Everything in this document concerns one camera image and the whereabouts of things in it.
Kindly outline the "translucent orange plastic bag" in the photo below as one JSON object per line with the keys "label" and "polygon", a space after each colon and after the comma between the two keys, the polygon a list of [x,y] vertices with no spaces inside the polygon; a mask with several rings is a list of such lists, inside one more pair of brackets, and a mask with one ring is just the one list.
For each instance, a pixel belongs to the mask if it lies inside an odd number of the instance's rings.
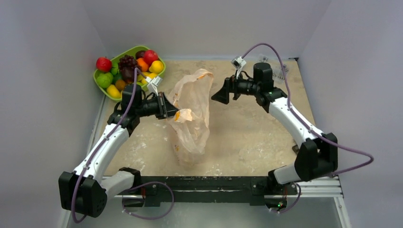
{"label": "translucent orange plastic bag", "polygon": [[183,166],[202,160],[210,136],[210,90],[214,76],[198,69],[180,79],[168,99],[179,111],[169,118],[168,135],[175,155]]}

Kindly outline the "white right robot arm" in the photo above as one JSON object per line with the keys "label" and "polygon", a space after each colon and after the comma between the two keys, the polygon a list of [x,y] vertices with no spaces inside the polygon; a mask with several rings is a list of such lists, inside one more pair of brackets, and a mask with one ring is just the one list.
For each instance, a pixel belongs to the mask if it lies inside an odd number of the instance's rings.
{"label": "white right robot arm", "polygon": [[240,95],[254,96],[257,104],[285,127],[299,148],[292,164],[268,172],[267,188],[270,192],[279,193],[288,183],[310,181],[337,170],[336,136],[306,123],[288,101],[286,93],[274,86],[270,64],[254,64],[253,78],[244,79],[239,74],[225,78],[222,88],[211,99],[228,104],[230,94],[234,95],[234,100]]}

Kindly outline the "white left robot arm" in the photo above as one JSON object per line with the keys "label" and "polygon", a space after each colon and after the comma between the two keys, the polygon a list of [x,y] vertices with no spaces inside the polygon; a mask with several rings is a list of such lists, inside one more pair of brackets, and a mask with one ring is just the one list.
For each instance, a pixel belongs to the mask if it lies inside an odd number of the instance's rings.
{"label": "white left robot arm", "polygon": [[142,117],[153,115],[162,120],[174,117],[178,111],[163,92],[146,95],[139,85],[125,87],[102,137],[72,172],[65,171],[58,179],[61,207],[71,211],[75,222],[79,222],[76,213],[98,217],[107,201],[121,192],[145,194],[147,184],[139,170],[123,167],[107,179],[103,179],[104,173]]}

